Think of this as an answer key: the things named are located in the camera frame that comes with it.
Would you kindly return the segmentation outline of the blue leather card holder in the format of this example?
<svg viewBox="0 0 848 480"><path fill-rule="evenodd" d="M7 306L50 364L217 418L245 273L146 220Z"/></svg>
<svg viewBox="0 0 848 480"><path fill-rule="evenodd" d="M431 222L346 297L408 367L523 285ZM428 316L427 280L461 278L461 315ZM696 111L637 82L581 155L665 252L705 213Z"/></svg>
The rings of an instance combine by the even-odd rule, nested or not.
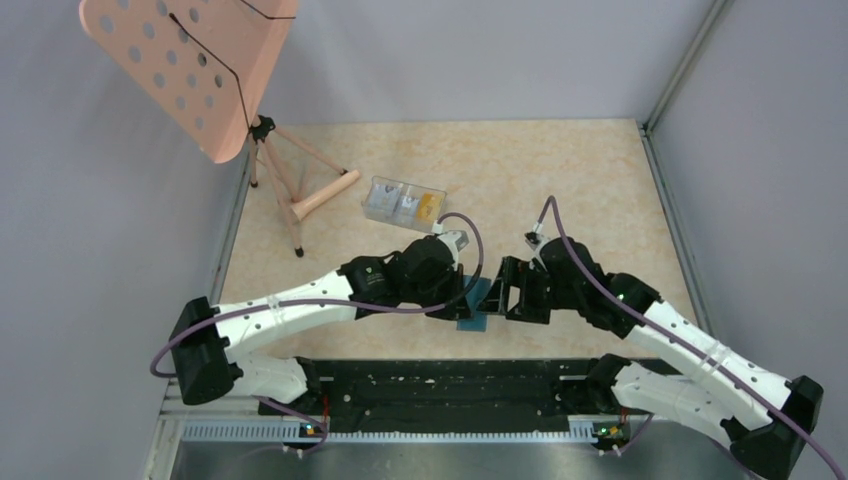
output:
<svg viewBox="0 0 848 480"><path fill-rule="evenodd" d="M466 300L471 308L471 317L459 320L456 324L457 331L484 333L487 330L488 315L480 313L478 306L490 290L491 284L492 281L489 278L481 277L466 295Z"/></svg>

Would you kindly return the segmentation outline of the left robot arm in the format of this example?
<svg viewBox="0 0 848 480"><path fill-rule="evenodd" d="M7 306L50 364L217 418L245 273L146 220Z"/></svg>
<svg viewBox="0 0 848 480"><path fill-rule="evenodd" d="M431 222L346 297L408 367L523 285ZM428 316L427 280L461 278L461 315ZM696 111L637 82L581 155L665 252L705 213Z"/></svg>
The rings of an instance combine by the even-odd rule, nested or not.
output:
<svg viewBox="0 0 848 480"><path fill-rule="evenodd" d="M467 314L459 262L462 230L428 235L405 250L358 256L299 287L235 304L188 301L169 337L181 399L188 406L227 394L268 397L308 413L320 382L305 359L274 359L264 346L317 327L382 313L453 320Z"/></svg>

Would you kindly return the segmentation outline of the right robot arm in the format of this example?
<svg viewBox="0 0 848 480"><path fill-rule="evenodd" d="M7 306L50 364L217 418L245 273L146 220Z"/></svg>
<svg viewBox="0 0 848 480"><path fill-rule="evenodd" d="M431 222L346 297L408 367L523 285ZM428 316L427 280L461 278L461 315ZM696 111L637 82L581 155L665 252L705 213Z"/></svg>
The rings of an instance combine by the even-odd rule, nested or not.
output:
<svg viewBox="0 0 848 480"><path fill-rule="evenodd" d="M554 310L577 312L593 327L655 353L681 380L614 354L586 377L600 412L657 414L695 430L749 471L787 479L817 424L823 387L788 379L742 357L683 317L659 292L627 273L606 273L573 239L529 233L530 260L503 258L482 313L547 325Z"/></svg>

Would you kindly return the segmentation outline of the yellow card in box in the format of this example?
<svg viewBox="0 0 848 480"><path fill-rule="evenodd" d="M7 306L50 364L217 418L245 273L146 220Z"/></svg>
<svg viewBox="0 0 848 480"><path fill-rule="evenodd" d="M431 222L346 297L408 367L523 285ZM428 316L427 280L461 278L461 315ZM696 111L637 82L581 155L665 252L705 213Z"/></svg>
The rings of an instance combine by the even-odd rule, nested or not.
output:
<svg viewBox="0 0 848 480"><path fill-rule="evenodd" d="M416 218L421 222L435 222L441 212L444 196L436 193L425 193L421 196Z"/></svg>

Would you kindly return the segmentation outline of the white card in box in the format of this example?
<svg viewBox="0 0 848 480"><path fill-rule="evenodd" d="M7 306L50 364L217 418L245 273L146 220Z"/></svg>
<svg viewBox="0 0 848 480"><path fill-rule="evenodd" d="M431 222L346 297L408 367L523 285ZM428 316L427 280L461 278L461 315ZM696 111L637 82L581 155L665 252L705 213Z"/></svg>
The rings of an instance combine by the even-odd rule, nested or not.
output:
<svg viewBox="0 0 848 480"><path fill-rule="evenodd" d="M415 223L416 212L420 198L412 195L402 195L398 200L393 214L393 222L396 225L410 227Z"/></svg>
<svg viewBox="0 0 848 480"><path fill-rule="evenodd" d="M395 211L399 196L399 187L388 184L375 184L369 192L366 206L371 212L376 212L380 215L391 215Z"/></svg>

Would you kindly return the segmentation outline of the clear plastic card box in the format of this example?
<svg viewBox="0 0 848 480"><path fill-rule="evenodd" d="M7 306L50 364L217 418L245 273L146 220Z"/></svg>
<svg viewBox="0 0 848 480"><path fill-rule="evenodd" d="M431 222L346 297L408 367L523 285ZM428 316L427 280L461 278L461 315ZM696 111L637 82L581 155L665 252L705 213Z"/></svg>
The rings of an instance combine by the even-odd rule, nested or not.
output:
<svg viewBox="0 0 848 480"><path fill-rule="evenodd" d="M430 232L446 204L447 193L443 190L373 176L362 208L367 219Z"/></svg>

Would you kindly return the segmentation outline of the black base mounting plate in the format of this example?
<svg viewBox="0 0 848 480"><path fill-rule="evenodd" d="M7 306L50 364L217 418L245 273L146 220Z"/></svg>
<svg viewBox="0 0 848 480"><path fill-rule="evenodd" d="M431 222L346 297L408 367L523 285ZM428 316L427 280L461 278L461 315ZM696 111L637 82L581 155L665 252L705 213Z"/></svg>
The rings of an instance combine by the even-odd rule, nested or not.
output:
<svg viewBox="0 0 848 480"><path fill-rule="evenodd" d="M290 408L342 433L566 432L580 415L632 415L587 382L594 359L312 360Z"/></svg>

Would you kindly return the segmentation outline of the pink perforated music stand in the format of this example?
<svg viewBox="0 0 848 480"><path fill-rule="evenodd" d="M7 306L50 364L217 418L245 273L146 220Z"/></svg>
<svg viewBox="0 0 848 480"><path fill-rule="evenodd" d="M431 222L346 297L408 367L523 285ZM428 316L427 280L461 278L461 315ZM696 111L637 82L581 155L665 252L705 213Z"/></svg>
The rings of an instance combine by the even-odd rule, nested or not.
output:
<svg viewBox="0 0 848 480"><path fill-rule="evenodd" d="M271 178L275 197L303 257L298 223L360 177L261 114L260 104L297 17L296 1L80 2L81 26L215 163L248 151L249 184L257 165ZM277 136L336 174L309 191L295 178L271 138Z"/></svg>

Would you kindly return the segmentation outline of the aluminium rail frame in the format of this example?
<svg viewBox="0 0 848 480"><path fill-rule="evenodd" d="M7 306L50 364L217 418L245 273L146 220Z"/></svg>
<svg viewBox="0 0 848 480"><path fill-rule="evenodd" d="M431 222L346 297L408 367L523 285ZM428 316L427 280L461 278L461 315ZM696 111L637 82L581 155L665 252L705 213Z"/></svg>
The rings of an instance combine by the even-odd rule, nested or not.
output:
<svg viewBox="0 0 848 480"><path fill-rule="evenodd" d="M324 383L284 413L254 399L190 411L185 440L320 443L578 443L618 450L635 434L622 414L590 406L582 382L539 375L367 375Z"/></svg>

